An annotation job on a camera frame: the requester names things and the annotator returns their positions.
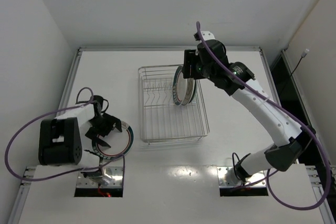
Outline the green red rimmed plate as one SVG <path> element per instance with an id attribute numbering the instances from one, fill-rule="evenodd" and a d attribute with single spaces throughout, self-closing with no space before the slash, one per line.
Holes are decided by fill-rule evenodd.
<path id="1" fill-rule="evenodd" d="M 126 155 L 133 145 L 134 133 L 131 126 L 124 121 L 121 122 L 121 129 L 122 132 L 115 129 L 102 139 L 108 143 L 110 147 L 93 143 L 93 152 L 105 160 L 118 159 L 121 158 L 122 155 Z"/>
<path id="2" fill-rule="evenodd" d="M 183 66 L 178 66 L 174 74 L 172 95 L 174 104 L 180 106 L 185 99 L 187 80 L 183 77 Z"/>

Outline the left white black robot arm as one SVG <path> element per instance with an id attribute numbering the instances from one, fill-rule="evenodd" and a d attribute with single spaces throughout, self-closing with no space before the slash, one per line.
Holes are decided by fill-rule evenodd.
<path id="1" fill-rule="evenodd" d="M 122 131 L 119 118 L 109 115 L 102 109 L 106 99 L 94 95 L 91 100 L 77 102 L 74 106 L 64 108 L 64 114 L 40 123 L 38 160 L 43 166 L 74 167 L 63 173 L 44 178 L 35 178 L 42 182 L 74 172 L 101 172 L 107 163 L 101 164 L 102 158 L 93 150 L 84 150 L 81 137 L 92 144 L 103 147 L 110 145 L 103 139 L 113 130 Z"/>

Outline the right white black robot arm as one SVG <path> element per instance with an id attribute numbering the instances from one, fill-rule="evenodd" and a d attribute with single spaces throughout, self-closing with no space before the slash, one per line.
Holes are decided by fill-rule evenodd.
<path id="1" fill-rule="evenodd" d="M 217 88 L 242 104 L 264 127 L 273 145 L 245 155 L 226 174 L 231 186 L 240 186 L 253 174 L 276 169 L 285 172 L 305 151 L 311 137 L 303 127 L 270 104 L 254 73 L 242 62 L 229 62 L 225 46 L 218 40 L 198 44 L 184 51 L 183 77 L 208 79 Z"/>

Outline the white grey rimmed plate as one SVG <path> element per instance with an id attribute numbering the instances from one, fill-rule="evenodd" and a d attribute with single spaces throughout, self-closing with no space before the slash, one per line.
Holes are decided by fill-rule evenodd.
<path id="1" fill-rule="evenodd" d="M 193 78 L 187 79 L 186 84 L 187 84 L 186 93 L 185 93 L 185 97 L 182 101 L 182 105 L 188 105 L 189 103 L 192 102 L 192 100 L 194 99 L 195 90 L 196 90 L 196 87 L 197 87 L 196 81 Z"/>

